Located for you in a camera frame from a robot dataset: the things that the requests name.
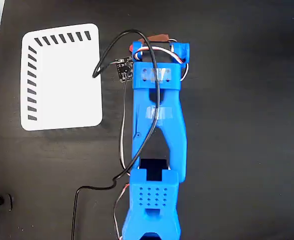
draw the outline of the white mat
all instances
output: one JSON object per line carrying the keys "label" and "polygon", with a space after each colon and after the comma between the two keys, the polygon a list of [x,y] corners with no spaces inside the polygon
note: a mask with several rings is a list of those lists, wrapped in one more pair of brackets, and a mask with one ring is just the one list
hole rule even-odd
{"label": "white mat", "polygon": [[102,120],[99,34],[94,24],[27,33],[22,40],[21,124],[25,130],[96,126]]}

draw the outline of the white wire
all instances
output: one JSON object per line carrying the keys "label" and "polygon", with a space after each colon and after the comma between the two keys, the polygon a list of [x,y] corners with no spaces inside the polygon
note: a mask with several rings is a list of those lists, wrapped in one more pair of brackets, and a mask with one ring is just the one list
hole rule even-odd
{"label": "white wire", "polygon": [[[153,50],[163,51],[163,52],[165,52],[165,53],[171,55],[174,59],[176,59],[176,61],[177,61],[178,63],[183,64],[183,61],[182,61],[182,60],[180,59],[180,57],[179,57],[177,54],[175,54],[174,52],[171,52],[171,51],[169,51],[169,50],[167,50],[167,49],[165,49],[165,48],[159,47],[159,46],[153,46],[152,49],[153,49]],[[143,47],[139,48],[139,49],[137,50],[137,52],[135,53],[135,59],[136,59],[136,60],[140,60],[140,59],[138,58],[138,52],[141,52],[141,51],[147,51],[147,50],[149,50],[149,48],[148,48],[147,46],[143,46]]]}
{"label": "white wire", "polygon": [[125,84],[123,86],[123,118],[122,118],[122,122],[121,122],[121,129],[120,129],[120,160],[121,160],[121,166],[123,169],[126,169],[126,165],[125,165],[125,158],[124,158],[124,151],[123,151],[123,132],[124,132],[124,127],[125,127],[125,119],[126,119],[126,87],[127,87],[127,82],[128,82],[128,76],[130,74],[130,72],[132,71],[132,68],[129,69],[129,71],[127,72],[126,75],[126,79],[125,79]]}
{"label": "white wire", "polygon": [[116,230],[116,235],[117,235],[117,239],[118,240],[122,240],[122,236],[120,236],[119,234],[119,227],[118,227],[118,222],[117,222],[117,217],[116,217],[116,207],[117,207],[117,203],[120,200],[120,198],[123,196],[123,194],[125,193],[127,187],[129,186],[129,184],[125,184],[125,186],[123,187],[120,195],[118,196],[117,200],[116,200],[116,204],[115,207],[113,208],[113,221],[115,222],[115,230]]}
{"label": "white wire", "polygon": [[186,76],[187,76],[187,74],[188,74],[188,71],[189,71],[189,64],[187,63],[187,64],[186,64],[186,71],[185,71],[185,74],[182,76],[182,78],[180,79],[180,81],[183,81],[183,80],[186,78]]}

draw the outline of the electronic chip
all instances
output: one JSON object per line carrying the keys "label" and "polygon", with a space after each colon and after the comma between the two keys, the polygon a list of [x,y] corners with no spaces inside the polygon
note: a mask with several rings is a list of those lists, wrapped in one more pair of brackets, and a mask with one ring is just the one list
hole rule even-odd
{"label": "electronic chip", "polygon": [[[130,68],[133,68],[132,57],[131,56],[124,57],[124,58],[118,59],[117,61],[118,62],[116,63],[116,65],[117,65],[117,70],[119,74],[119,79],[120,79],[120,82],[123,83],[126,79],[127,72],[130,70]],[[133,71],[131,71],[131,73],[128,75],[128,81],[131,81],[132,78],[133,78]]]}

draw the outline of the black cable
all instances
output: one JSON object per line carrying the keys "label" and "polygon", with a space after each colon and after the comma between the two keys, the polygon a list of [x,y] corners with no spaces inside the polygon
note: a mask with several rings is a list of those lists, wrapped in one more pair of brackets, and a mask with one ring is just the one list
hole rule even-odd
{"label": "black cable", "polygon": [[156,81],[156,90],[157,90],[157,92],[156,92],[157,93],[156,94],[157,95],[157,102],[156,102],[154,120],[152,122],[151,128],[150,128],[145,140],[141,144],[141,146],[140,146],[139,150],[137,151],[136,155],[133,157],[130,164],[112,179],[113,184],[111,186],[107,186],[107,187],[81,186],[80,188],[78,188],[78,190],[76,191],[74,207],[73,207],[71,240],[74,240],[74,237],[75,237],[75,223],[76,223],[77,203],[78,203],[78,196],[79,196],[80,191],[82,189],[91,189],[91,190],[110,190],[110,189],[113,189],[117,185],[117,180],[119,178],[121,178],[124,174],[126,174],[132,168],[132,166],[134,165],[134,163],[138,159],[143,147],[145,146],[146,142],[150,139],[152,133],[154,132],[154,130],[155,130],[156,126],[157,126],[157,121],[158,121],[158,116],[159,116],[159,107],[160,107],[160,85],[159,85],[158,74],[157,74],[157,61],[156,61],[155,53],[154,53],[154,51],[152,49],[152,46],[150,44],[150,41],[143,33],[141,33],[138,30],[135,30],[135,29],[130,29],[130,30],[123,31],[118,36],[116,36],[113,39],[113,41],[110,43],[110,45],[107,47],[107,49],[104,51],[104,53],[102,54],[97,66],[96,66],[96,68],[95,68],[95,70],[93,72],[92,77],[96,78],[99,74],[101,74],[106,69],[105,66],[101,67],[101,65],[102,65],[102,62],[104,61],[104,59],[106,58],[108,52],[110,51],[110,49],[113,47],[113,45],[121,37],[123,37],[123,36],[125,36],[127,34],[130,34],[130,33],[139,34],[144,39],[146,45],[149,47],[149,50],[150,50],[150,55],[151,55],[151,58],[152,58],[152,63],[153,63],[154,72],[155,72],[155,81]]}

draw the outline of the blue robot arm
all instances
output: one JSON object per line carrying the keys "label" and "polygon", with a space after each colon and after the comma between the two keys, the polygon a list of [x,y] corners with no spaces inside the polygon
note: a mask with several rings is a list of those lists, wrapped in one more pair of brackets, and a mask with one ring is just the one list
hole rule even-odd
{"label": "blue robot arm", "polygon": [[[133,55],[142,46],[133,43]],[[148,180],[148,169],[139,168],[138,159],[130,176],[130,209],[122,229],[123,240],[142,237],[159,237],[162,240],[179,240],[180,225],[176,211],[179,184],[185,180],[187,138],[179,93],[181,69],[189,63],[189,44],[171,43],[173,51],[184,63],[158,63],[157,76],[164,94],[160,104],[157,127],[164,134],[170,150],[169,168],[161,170],[161,179]],[[155,103],[149,92],[155,88],[151,62],[134,60],[133,70],[133,139],[132,156],[143,143],[152,125]]]}

